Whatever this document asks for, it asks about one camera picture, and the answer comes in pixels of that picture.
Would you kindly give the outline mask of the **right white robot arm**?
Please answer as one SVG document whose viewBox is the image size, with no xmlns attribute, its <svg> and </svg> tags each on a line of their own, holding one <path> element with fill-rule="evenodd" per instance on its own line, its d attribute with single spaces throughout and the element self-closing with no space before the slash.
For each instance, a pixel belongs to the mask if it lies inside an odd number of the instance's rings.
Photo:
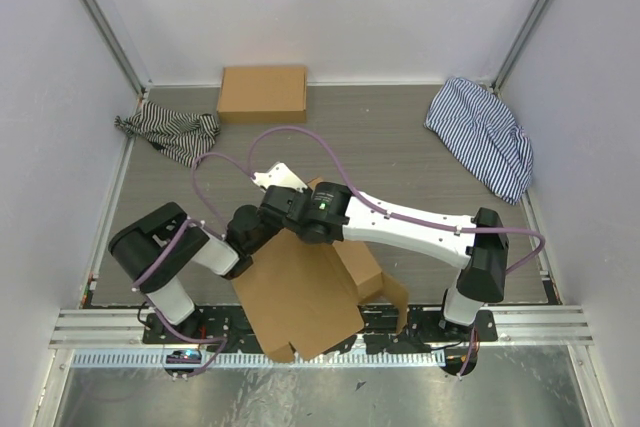
<svg viewBox="0 0 640 427">
<path fill-rule="evenodd" d="M 424 254 L 459 270 L 444 296 L 440 329 L 451 341 L 471 334 L 486 304 L 504 300 L 509 241 L 499 215 L 481 208 L 473 216 L 444 215 L 356 194 L 345 185 L 320 182 L 315 187 L 276 183 L 261 186 L 259 216 L 307 244 L 362 241 Z"/>
</svg>

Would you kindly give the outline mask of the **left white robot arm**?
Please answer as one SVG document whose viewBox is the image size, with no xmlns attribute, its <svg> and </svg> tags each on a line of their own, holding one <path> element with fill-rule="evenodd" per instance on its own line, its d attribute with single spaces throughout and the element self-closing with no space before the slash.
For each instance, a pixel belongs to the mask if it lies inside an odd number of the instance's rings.
<svg viewBox="0 0 640 427">
<path fill-rule="evenodd" d="M 156 310 L 167 334 L 187 344 L 198 337 L 203 321 L 179 272 L 193 262 L 218 277 L 235 279 L 278 232 L 253 205 L 238 208 L 220 236 L 169 202 L 115 234 L 108 251 Z"/>
</svg>

